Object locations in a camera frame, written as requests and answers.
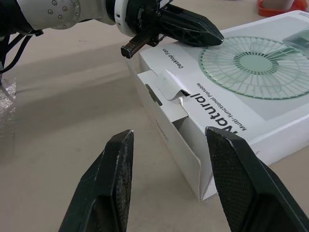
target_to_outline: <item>cardboard box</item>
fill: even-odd
[[[144,50],[140,73],[128,61],[145,109],[200,201],[216,193],[207,126],[237,133],[267,165],[309,145],[307,28],[309,14],[296,11],[224,30],[218,47]]]

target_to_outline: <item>beige tabletop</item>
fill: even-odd
[[[261,19],[254,0],[175,0],[219,29]],[[218,196],[198,202],[149,120],[121,45],[96,21],[33,38],[17,77],[15,153],[0,155],[0,231],[55,232],[83,173],[116,133],[135,131],[129,232],[229,231]],[[308,149],[272,165],[309,215]]]

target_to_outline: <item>fan blade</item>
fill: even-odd
[[[245,52],[245,50],[239,47],[237,44],[223,42],[223,45],[221,45],[221,52],[223,54],[230,54],[236,56]]]
[[[280,81],[272,74],[264,74],[261,76],[263,79],[264,85],[263,88],[265,91],[270,93],[279,93],[282,90]]]
[[[279,51],[269,53],[265,57],[268,58],[271,61],[277,61],[277,60],[285,59],[285,58],[289,57],[290,55],[297,54],[297,53],[299,53],[299,52],[297,50],[295,50],[294,48],[287,47],[287,48],[281,49]]]
[[[250,45],[250,51],[258,54],[262,54],[266,48],[263,41],[256,41]]]
[[[301,70],[279,65],[277,72],[281,73],[282,76],[287,77],[286,79],[291,81],[299,80],[304,84],[309,85],[309,76]]]
[[[235,65],[233,58],[228,58],[224,54],[211,55],[211,53],[209,53],[202,60],[203,62],[210,62],[210,63],[220,65],[220,66],[226,66],[226,65],[234,66]]]
[[[251,74],[249,72],[245,72],[245,71],[242,71],[241,74],[239,74],[239,72],[236,72],[229,76],[230,79],[227,81],[227,83],[236,84],[236,83],[244,82],[250,75]]]

